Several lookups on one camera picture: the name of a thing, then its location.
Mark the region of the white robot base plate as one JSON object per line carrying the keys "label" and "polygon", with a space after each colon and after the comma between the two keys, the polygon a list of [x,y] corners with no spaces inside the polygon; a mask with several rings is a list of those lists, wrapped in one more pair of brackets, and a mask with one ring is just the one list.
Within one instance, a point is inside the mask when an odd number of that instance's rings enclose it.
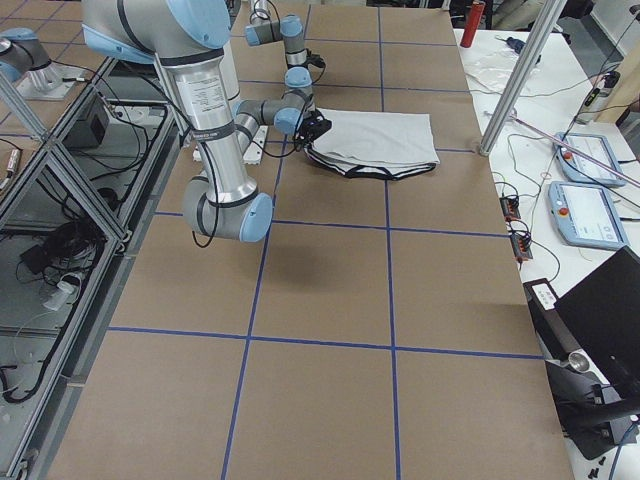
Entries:
{"label": "white robot base plate", "polygon": [[215,151],[211,147],[212,142],[220,142],[221,138],[229,137],[235,133],[239,143],[239,149],[242,153],[243,163],[257,165],[261,162],[263,156],[263,147],[266,143],[268,132],[267,126],[247,127],[241,124],[229,122],[226,125],[206,130],[193,129],[192,138],[198,143],[203,144],[202,150],[206,151],[211,162],[215,160],[229,160],[232,154],[228,151],[222,151],[222,156],[215,156]]}

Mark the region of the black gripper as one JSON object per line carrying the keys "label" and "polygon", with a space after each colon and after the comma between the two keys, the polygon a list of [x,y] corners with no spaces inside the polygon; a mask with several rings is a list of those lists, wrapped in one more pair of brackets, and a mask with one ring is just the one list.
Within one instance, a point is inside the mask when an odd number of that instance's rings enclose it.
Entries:
{"label": "black gripper", "polygon": [[321,112],[312,112],[310,116],[302,120],[300,126],[294,133],[294,147],[304,148],[312,145],[313,142],[329,132],[332,128],[332,121],[327,119]]}

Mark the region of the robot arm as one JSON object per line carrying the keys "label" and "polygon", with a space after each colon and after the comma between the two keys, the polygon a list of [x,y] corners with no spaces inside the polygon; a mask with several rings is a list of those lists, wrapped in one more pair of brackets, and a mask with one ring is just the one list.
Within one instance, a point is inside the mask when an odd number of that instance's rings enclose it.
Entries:
{"label": "robot arm", "polygon": [[309,66],[315,66],[324,73],[326,64],[321,56],[306,47],[301,19],[293,14],[281,17],[272,1],[250,1],[249,5],[249,23],[244,28],[247,44],[281,43],[287,67],[285,83],[290,88],[313,85]]}
{"label": "robot arm", "polygon": [[257,242],[268,232],[271,197],[260,192],[243,155],[263,125],[290,136],[301,149],[331,128],[316,110],[310,64],[321,65],[305,47],[298,16],[246,28],[251,45],[280,41],[288,70],[278,99],[239,100],[229,50],[230,16],[223,1],[85,1],[85,43],[120,61],[154,64],[164,92],[197,143],[203,171],[188,184],[183,215],[193,233]]}

